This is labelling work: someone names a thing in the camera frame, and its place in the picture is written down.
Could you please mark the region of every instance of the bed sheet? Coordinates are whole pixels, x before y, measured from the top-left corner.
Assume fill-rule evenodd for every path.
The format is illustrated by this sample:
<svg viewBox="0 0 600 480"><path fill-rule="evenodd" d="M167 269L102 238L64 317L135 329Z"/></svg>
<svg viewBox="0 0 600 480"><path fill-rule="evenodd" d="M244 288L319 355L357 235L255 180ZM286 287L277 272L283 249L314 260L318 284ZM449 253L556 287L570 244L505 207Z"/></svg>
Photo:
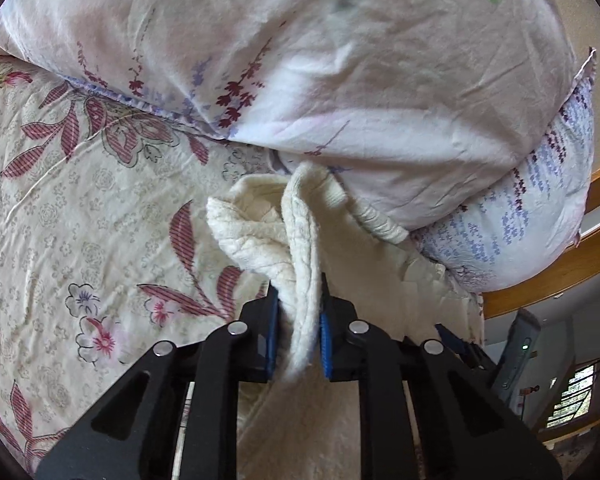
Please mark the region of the bed sheet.
<svg viewBox="0 0 600 480"><path fill-rule="evenodd" d="M30 473L154 342L262 293L205 204L266 152L194 133L0 57L0 436Z"/></svg>

